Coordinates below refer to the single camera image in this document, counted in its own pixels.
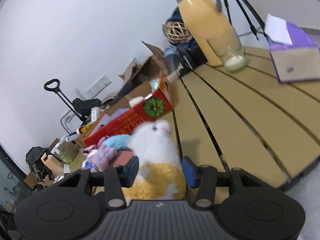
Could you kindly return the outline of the pink layered sponge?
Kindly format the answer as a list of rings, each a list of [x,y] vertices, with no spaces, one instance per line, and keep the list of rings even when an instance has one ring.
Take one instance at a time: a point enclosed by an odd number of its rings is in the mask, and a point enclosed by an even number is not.
[[[110,162],[111,166],[126,165],[127,162],[133,157],[132,151],[119,151],[118,155]]]

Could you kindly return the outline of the light blue plush cloth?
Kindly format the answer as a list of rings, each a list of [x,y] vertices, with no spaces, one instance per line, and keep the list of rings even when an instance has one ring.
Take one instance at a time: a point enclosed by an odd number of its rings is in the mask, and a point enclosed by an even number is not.
[[[114,135],[104,140],[102,145],[115,148],[117,151],[129,151],[128,143],[130,139],[131,135],[129,134]]]

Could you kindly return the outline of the white yellow plush toy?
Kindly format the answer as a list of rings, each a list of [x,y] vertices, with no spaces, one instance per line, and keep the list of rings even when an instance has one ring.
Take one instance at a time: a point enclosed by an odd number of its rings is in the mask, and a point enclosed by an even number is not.
[[[123,187],[127,204],[132,200],[173,200],[185,196],[186,181],[167,120],[143,122],[129,139],[128,148],[139,159],[130,188]]]

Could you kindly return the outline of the lilac fluffy cloth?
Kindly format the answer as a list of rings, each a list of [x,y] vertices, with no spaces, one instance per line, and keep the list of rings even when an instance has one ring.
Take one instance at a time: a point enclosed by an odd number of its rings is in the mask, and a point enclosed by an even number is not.
[[[101,145],[98,149],[92,150],[86,159],[97,171],[102,172],[109,167],[112,160],[117,156],[118,151],[115,148]]]

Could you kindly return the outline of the black bag on trolley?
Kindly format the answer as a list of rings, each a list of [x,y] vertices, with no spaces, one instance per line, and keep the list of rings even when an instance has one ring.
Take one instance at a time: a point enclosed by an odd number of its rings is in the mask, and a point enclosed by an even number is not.
[[[80,98],[75,98],[72,102],[72,105],[77,113],[89,117],[91,114],[91,109],[93,107],[100,107],[102,103],[100,99],[81,100]]]

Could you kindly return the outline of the red cardboard box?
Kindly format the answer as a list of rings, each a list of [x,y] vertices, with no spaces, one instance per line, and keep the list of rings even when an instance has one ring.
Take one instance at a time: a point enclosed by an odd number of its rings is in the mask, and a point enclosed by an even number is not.
[[[103,112],[84,136],[86,146],[95,145],[102,137],[129,134],[144,121],[155,121],[173,109],[171,84],[162,71],[153,78],[156,90],[148,80]]]

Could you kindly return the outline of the black backpack on floor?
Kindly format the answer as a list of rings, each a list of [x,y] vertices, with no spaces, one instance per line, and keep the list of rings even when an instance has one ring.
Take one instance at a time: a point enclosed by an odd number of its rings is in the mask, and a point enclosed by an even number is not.
[[[48,174],[50,174],[50,169],[41,160],[47,150],[48,148],[35,146],[32,147],[25,155],[25,161],[28,164],[30,171],[35,174],[38,180],[43,180]]]

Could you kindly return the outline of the brown open cardboard box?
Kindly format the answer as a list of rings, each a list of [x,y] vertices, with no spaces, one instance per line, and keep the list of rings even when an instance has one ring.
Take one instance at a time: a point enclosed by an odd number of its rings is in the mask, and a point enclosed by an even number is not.
[[[168,73],[165,65],[164,51],[144,41],[142,41],[142,43],[148,48],[152,55],[143,63],[139,63],[136,57],[132,60],[125,69],[125,72],[119,75],[123,80],[121,89],[128,87],[129,90],[132,90],[141,83],[150,80],[159,72]]]

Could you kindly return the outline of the blue water bottle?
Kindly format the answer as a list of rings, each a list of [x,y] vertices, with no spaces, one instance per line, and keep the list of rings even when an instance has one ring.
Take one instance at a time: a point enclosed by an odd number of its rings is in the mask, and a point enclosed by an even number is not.
[[[164,58],[166,68],[169,74],[176,71],[180,65],[176,49],[174,47],[167,47],[164,50]]]

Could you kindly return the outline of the glass candle jar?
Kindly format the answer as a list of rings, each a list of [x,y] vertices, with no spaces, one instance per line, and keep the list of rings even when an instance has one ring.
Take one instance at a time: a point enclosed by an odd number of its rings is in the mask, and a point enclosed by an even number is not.
[[[229,72],[236,72],[247,66],[243,46],[233,27],[229,27],[218,37],[215,52]]]

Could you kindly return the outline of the wicker rattan ball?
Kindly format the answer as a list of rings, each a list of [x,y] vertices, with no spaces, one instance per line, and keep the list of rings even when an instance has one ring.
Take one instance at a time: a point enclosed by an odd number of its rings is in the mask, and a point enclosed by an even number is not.
[[[185,43],[192,39],[190,31],[181,21],[169,21],[162,25],[162,30],[171,43]]]

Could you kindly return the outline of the purple tissue pack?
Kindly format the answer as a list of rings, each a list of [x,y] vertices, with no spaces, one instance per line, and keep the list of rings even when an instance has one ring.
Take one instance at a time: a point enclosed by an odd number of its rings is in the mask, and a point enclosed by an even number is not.
[[[279,83],[319,80],[319,46],[303,29],[268,14],[264,32]]]

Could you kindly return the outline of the dark blue bag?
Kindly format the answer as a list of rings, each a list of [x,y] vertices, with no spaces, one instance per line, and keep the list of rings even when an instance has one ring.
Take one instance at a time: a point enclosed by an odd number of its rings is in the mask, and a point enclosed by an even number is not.
[[[175,8],[175,10],[172,12],[172,15],[166,20],[164,26],[170,26],[176,23],[184,23],[178,7]]]

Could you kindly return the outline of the yellow thermos jug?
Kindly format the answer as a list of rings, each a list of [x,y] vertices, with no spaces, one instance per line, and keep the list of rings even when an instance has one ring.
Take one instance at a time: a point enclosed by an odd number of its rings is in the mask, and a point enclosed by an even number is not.
[[[181,18],[208,63],[241,50],[234,28],[224,15],[221,0],[175,0]]]

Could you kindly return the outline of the white wall socket strip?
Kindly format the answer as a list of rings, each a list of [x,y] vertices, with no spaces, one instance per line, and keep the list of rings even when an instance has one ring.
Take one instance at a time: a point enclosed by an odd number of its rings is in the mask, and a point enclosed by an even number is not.
[[[94,83],[87,90],[87,95],[91,98],[97,96],[102,90],[109,86],[112,81],[108,78],[107,75],[103,75],[96,83]]]

